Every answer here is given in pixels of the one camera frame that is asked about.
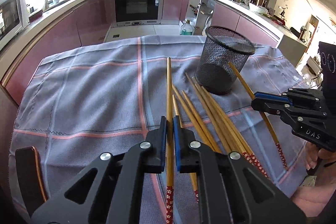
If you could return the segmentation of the right human hand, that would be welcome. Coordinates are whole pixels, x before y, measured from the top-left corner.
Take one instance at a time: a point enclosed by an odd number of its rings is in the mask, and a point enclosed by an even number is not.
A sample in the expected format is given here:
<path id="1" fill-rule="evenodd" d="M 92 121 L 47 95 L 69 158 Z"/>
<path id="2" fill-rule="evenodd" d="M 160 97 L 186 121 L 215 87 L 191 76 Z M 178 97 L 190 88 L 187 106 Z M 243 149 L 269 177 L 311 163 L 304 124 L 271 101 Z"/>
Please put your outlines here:
<path id="1" fill-rule="evenodd" d="M 335 152 L 330 152 L 323 148 L 318 148 L 315 144 L 307 142 L 305 145 L 305 165 L 308 175 L 313 175 L 319 163 L 326 160 L 327 163 L 335 162 Z"/>

